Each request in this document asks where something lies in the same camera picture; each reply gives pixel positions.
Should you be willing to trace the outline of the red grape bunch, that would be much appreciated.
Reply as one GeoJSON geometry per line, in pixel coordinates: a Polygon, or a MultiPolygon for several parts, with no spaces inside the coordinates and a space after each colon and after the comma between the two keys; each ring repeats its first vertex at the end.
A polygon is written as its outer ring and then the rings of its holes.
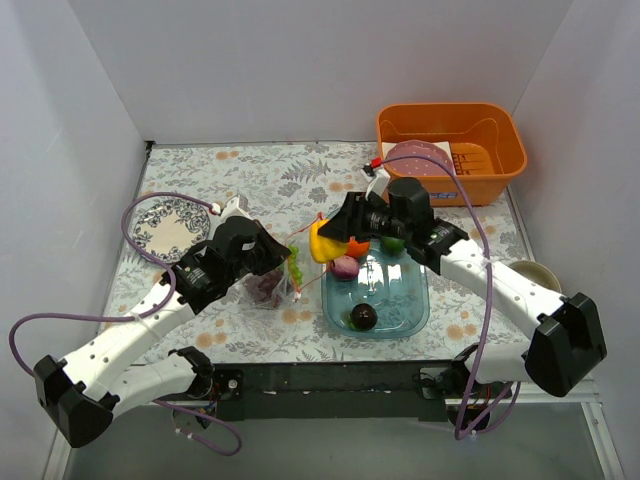
{"type": "Polygon", "coordinates": [[[245,289],[254,305],[265,308],[276,308],[281,303],[280,287],[283,272],[275,269],[264,275],[248,276],[244,282],[245,289]]]}

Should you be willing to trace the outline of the green grape bunch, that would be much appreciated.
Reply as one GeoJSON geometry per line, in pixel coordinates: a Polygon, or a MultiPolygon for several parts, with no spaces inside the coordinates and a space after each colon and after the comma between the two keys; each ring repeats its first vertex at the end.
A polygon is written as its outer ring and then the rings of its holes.
{"type": "Polygon", "coordinates": [[[288,246],[290,255],[287,259],[287,269],[289,275],[296,286],[301,286],[303,281],[303,273],[298,265],[299,247],[295,244],[288,246]]]}

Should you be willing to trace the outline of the yellow bell pepper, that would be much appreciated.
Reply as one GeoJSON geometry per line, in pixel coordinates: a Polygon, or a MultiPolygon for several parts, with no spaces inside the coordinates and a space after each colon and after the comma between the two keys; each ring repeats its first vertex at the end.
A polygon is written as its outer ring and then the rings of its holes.
{"type": "Polygon", "coordinates": [[[339,242],[319,234],[319,230],[328,222],[327,219],[317,219],[310,227],[309,249],[313,261],[317,264],[329,263],[347,253],[348,244],[339,242]]]}

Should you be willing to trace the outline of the clear zip top bag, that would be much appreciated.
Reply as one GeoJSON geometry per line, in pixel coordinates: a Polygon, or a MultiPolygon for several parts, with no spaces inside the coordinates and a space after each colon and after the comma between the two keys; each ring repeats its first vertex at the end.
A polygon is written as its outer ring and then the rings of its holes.
{"type": "Polygon", "coordinates": [[[310,233],[313,223],[323,219],[323,214],[318,212],[307,225],[276,237],[289,249],[289,256],[274,270],[261,276],[247,275],[243,279],[241,307],[268,310],[285,308],[299,300],[303,289],[319,279],[323,267],[312,258],[310,233]]]}

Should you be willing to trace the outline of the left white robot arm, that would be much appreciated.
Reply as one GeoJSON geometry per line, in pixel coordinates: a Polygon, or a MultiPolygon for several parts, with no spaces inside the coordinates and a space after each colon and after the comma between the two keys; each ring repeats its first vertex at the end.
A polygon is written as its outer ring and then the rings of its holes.
{"type": "Polygon", "coordinates": [[[208,396],[214,366],[195,347],[134,366],[152,346],[194,319],[248,274],[263,275],[290,251],[256,220],[232,216],[208,241],[192,247],[132,310],[111,328],[60,360],[47,355],[34,366],[40,405],[73,448],[97,439],[123,413],[158,398],[208,396]]]}

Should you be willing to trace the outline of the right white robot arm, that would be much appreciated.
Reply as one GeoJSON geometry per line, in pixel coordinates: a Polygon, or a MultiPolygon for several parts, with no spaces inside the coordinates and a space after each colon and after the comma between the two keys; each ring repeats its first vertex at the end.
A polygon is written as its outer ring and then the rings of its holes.
{"type": "Polygon", "coordinates": [[[493,261],[461,228],[435,216],[429,194],[414,178],[391,182],[388,197],[350,192],[329,219],[313,224],[310,250],[318,263],[344,255],[349,241],[390,237],[433,273],[484,299],[506,316],[525,342],[493,345],[483,340],[452,362],[454,389],[475,397],[493,382],[532,382],[544,392],[566,396],[606,358],[595,302],[547,289],[500,261],[493,261]]]}

